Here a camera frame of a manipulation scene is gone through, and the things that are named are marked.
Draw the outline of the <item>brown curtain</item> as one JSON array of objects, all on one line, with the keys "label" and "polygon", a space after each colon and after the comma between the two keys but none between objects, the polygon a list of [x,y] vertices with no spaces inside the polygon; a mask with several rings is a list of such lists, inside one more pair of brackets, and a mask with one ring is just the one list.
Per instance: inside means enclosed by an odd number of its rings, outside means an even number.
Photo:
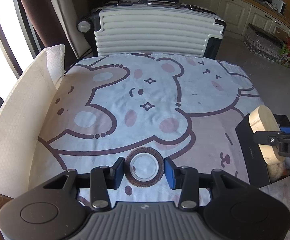
[{"label": "brown curtain", "polygon": [[21,0],[30,22],[45,47],[65,45],[65,66],[70,66],[76,56],[59,22],[51,0]]}]

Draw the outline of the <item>white paper towel sheet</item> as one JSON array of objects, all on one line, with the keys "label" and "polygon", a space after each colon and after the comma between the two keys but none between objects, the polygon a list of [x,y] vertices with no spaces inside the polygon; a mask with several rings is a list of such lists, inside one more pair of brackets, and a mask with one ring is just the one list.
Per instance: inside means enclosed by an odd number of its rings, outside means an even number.
[{"label": "white paper towel sheet", "polygon": [[44,48],[0,107],[0,194],[27,191],[37,139],[64,74],[65,46]]}]

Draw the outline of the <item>black open box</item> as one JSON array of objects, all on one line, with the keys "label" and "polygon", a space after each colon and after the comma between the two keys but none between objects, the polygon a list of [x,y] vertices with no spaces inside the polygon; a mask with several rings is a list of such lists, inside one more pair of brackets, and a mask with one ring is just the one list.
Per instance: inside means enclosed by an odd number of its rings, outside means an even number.
[{"label": "black open box", "polygon": [[[290,127],[290,122],[285,115],[274,115],[279,127]],[[249,183],[254,187],[264,187],[271,184],[267,163],[265,162],[259,145],[254,142],[254,133],[249,125],[249,116],[246,115],[244,119],[235,128],[241,150],[243,152],[244,160],[247,167]],[[285,172],[283,178],[290,175],[290,172]]]}]

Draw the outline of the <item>cream fluffy fur item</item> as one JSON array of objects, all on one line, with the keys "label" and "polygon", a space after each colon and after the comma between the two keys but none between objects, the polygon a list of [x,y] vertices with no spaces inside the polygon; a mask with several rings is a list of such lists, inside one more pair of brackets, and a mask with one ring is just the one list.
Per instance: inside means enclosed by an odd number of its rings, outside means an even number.
[{"label": "cream fluffy fur item", "polygon": [[267,165],[268,176],[271,183],[278,181],[285,172],[285,163],[277,163],[273,165]]}]

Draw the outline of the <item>white small appliance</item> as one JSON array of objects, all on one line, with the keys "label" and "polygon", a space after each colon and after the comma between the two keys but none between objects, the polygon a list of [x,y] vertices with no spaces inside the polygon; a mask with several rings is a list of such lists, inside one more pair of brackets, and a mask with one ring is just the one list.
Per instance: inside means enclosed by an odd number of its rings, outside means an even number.
[{"label": "white small appliance", "polygon": [[275,7],[280,14],[284,14],[286,3],[283,0],[272,0],[272,6]]}]

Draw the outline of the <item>oval wooden block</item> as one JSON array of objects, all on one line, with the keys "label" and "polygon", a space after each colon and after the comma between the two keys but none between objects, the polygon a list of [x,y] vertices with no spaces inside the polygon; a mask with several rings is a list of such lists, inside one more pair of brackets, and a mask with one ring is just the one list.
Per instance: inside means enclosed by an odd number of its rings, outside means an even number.
[{"label": "oval wooden block", "polygon": [[[256,133],[258,131],[280,132],[280,127],[276,122],[272,111],[265,105],[260,105],[249,114],[249,125]],[[285,161],[285,157],[279,155],[276,146],[259,144],[260,151],[268,165],[276,165]]]}]

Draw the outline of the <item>bear print bed sheet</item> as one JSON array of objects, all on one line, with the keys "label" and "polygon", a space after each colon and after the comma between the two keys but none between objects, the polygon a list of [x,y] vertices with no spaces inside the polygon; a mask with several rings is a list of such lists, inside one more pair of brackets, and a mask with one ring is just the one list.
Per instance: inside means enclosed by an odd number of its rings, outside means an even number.
[{"label": "bear print bed sheet", "polygon": [[[290,239],[290,185],[250,185],[235,128],[263,105],[240,67],[202,57],[127,53],[84,59],[64,76],[44,119],[23,239]],[[165,174],[136,187],[125,172],[92,210],[90,172],[139,147],[199,173],[199,207],[178,209]]]}]

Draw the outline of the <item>brown tape roll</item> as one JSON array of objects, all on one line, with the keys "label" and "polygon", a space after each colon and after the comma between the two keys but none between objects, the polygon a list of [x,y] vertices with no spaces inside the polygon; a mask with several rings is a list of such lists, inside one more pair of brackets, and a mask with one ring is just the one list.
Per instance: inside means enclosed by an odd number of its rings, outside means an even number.
[{"label": "brown tape roll", "polygon": [[157,184],[164,174],[164,160],[161,154],[151,147],[139,147],[125,159],[126,179],[136,187],[151,187]]}]

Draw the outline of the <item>white ribbed suitcase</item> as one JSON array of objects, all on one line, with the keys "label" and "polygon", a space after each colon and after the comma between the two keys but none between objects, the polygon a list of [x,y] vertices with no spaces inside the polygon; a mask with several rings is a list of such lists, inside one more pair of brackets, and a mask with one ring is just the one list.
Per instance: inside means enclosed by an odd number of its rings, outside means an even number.
[{"label": "white ribbed suitcase", "polygon": [[95,56],[159,52],[214,59],[226,22],[196,5],[125,0],[92,10],[77,29]]}]

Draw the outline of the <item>pack of water bottles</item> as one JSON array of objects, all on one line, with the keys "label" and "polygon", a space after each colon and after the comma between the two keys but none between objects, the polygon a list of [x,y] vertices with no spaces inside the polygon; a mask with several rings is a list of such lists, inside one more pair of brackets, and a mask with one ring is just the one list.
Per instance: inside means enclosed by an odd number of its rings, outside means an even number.
[{"label": "pack of water bottles", "polygon": [[244,44],[254,54],[272,62],[278,62],[283,48],[278,38],[250,23],[244,36]]}]

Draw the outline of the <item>cream cabinet row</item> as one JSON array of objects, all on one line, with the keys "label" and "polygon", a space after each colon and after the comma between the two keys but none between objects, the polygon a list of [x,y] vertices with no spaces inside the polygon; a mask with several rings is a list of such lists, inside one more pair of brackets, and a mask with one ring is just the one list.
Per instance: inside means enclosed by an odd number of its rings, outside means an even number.
[{"label": "cream cabinet row", "polygon": [[248,24],[274,34],[282,30],[290,37],[290,19],[259,0],[180,0],[215,12],[227,23],[225,35],[241,38]]}]

